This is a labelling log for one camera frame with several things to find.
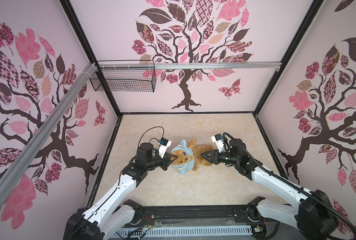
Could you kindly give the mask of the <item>brown plush teddy bear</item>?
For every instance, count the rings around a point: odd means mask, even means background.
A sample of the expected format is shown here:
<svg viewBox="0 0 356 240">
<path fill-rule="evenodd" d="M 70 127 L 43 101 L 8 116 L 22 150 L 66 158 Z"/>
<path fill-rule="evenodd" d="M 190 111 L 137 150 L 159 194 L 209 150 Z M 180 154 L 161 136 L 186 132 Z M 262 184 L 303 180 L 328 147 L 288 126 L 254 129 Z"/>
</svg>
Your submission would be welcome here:
<svg viewBox="0 0 356 240">
<path fill-rule="evenodd" d="M 178 168 L 181 175 L 187 171 L 196 171 L 199 166 L 208 167 L 211 164 L 201 154 L 213 149 L 213 146 L 209 144 L 197 145 L 196 139 L 192 139 L 189 142 L 181 140 L 181 143 L 171 151 L 172 155 L 177 156 L 171 165 Z"/>
</svg>

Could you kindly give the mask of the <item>light blue bear hoodie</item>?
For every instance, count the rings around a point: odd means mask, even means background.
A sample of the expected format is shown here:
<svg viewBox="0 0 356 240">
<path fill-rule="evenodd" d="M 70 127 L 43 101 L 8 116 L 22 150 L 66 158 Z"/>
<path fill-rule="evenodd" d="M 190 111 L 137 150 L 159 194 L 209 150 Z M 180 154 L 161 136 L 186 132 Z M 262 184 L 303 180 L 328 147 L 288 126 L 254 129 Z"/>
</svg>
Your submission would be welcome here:
<svg viewBox="0 0 356 240">
<path fill-rule="evenodd" d="M 188 171 L 192 171 L 195 166 L 194 147 L 196 140 L 192 139 L 189 142 L 181 140 L 181 143 L 171 150 L 171 154 L 178 156 L 172 163 L 172 166 L 178 169 L 180 175 L 185 175 Z"/>
</svg>

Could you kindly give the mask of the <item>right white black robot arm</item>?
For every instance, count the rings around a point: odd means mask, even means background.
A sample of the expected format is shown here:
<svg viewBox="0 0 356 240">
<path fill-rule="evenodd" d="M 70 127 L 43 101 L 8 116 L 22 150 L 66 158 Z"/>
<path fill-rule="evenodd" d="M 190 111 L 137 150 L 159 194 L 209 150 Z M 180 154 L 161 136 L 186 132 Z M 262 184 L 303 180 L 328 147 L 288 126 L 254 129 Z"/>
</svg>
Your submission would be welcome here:
<svg viewBox="0 0 356 240">
<path fill-rule="evenodd" d="M 201 157 L 213 165 L 234 166 L 239 174 L 265 186 L 286 201 L 286 204 L 277 204 L 264 197 L 256 197 L 249 202 L 245 213 L 251 222 L 272 219 L 298 229 L 308 240 L 326 240 L 336 230 L 338 218 L 322 191 L 304 189 L 275 174 L 254 159 L 240 139 L 231 140 L 227 148 L 223 140 L 219 140 L 217 147 L 202 153 Z"/>
</svg>

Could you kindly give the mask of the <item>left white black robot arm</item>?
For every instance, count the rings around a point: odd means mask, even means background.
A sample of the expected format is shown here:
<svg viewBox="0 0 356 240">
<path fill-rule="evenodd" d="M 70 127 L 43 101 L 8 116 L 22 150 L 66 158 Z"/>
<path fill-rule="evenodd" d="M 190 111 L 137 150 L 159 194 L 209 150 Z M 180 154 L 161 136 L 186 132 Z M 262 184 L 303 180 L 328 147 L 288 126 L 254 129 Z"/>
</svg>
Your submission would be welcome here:
<svg viewBox="0 0 356 240">
<path fill-rule="evenodd" d="M 113 187 L 90 208 L 79 209 L 68 219 L 64 240 L 108 240 L 133 220 L 141 205 L 133 201 L 123 203 L 124 199 L 139 186 L 149 171 L 156 168 L 166 171 L 177 159 L 167 152 L 171 141 L 162 138 L 159 143 L 158 149 L 151 143 L 140 144 Z"/>
</svg>

